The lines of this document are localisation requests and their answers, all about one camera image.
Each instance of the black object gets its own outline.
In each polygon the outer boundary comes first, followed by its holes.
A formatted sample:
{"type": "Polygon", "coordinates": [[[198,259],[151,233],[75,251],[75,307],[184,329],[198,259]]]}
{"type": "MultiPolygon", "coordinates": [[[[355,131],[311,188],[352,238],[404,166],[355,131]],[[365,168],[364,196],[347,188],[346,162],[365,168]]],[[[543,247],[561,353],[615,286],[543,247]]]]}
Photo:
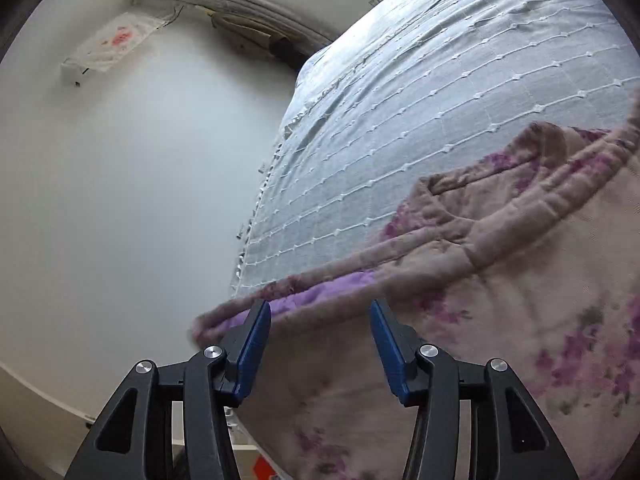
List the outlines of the black object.
{"type": "Polygon", "coordinates": [[[271,327],[258,300],[244,324],[188,362],[127,374],[78,450],[65,480],[168,480],[173,461],[171,405],[184,403],[187,465],[193,480],[239,480],[225,406],[249,395],[271,327]]]}
{"type": "Polygon", "coordinates": [[[393,394],[418,406],[404,480],[453,480],[460,400],[471,400],[471,480],[578,480],[535,400],[502,359],[456,361],[374,301],[371,331],[393,394]]]}

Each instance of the red stain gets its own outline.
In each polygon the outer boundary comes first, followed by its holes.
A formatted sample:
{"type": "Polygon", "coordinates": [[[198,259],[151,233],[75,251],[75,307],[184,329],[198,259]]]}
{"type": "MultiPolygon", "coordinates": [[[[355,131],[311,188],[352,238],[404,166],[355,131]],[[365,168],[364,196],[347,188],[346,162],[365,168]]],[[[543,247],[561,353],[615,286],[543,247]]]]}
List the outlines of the red stain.
{"type": "Polygon", "coordinates": [[[120,34],[116,34],[116,36],[113,37],[113,39],[111,40],[111,44],[113,46],[118,46],[125,43],[126,41],[129,41],[132,36],[133,32],[131,32],[130,30],[128,30],[127,32],[121,32],[120,34]]]}

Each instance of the silver screw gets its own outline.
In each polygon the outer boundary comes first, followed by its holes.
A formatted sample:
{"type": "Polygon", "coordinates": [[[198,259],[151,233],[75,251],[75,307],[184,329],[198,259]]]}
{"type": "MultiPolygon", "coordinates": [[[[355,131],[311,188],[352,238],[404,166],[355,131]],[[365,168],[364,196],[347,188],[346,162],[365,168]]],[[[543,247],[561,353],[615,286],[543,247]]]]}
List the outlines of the silver screw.
{"type": "Polygon", "coordinates": [[[420,347],[420,353],[425,357],[436,357],[436,355],[438,355],[438,349],[433,345],[422,345],[420,347]]]}
{"type": "Polygon", "coordinates": [[[509,365],[502,359],[491,359],[491,368],[496,372],[503,372],[509,368],[509,365]]]}
{"type": "Polygon", "coordinates": [[[151,371],[151,368],[153,368],[153,364],[151,361],[140,361],[137,365],[136,365],[136,371],[139,374],[146,374],[147,372],[151,371]]]}
{"type": "Polygon", "coordinates": [[[215,359],[222,355],[222,348],[219,346],[210,346],[209,348],[204,349],[204,355],[209,359],[215,359]]]}

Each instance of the white bed sheet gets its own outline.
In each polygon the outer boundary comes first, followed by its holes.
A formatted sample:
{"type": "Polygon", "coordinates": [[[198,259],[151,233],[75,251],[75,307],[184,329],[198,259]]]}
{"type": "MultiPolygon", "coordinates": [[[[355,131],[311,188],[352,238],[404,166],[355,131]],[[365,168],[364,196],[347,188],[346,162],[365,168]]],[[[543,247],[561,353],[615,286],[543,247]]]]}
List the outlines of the white bed sheet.
{"type": "Polygon", "coordinates": [[[303,68],[236,294],[345,256],[418,177],[471,164],[533,120],[619,124],[639,82],[601,0],[385,0],[303,68]]]}

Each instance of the wrinkled fabric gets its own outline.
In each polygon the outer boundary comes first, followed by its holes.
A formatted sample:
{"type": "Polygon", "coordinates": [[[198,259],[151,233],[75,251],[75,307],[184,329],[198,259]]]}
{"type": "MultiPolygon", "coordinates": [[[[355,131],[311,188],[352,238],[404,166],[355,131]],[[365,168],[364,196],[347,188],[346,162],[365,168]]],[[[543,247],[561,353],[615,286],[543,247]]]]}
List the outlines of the wrinkled fabric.
{"type": "Polygon", "coordinates": [[[640,428],[639,128],[638,104],[613,131],[532,123],[475,165],[420,178],[368,248],[200,317],[204,346],[204,328],[256,298],[372,279],[274,316],[238,410],[251,436],[298,480],[401,477],[415,409],[391,394],[370,334],[385,298],[456,359],[505,359],[580,478],[610,478],[640,428]]]}

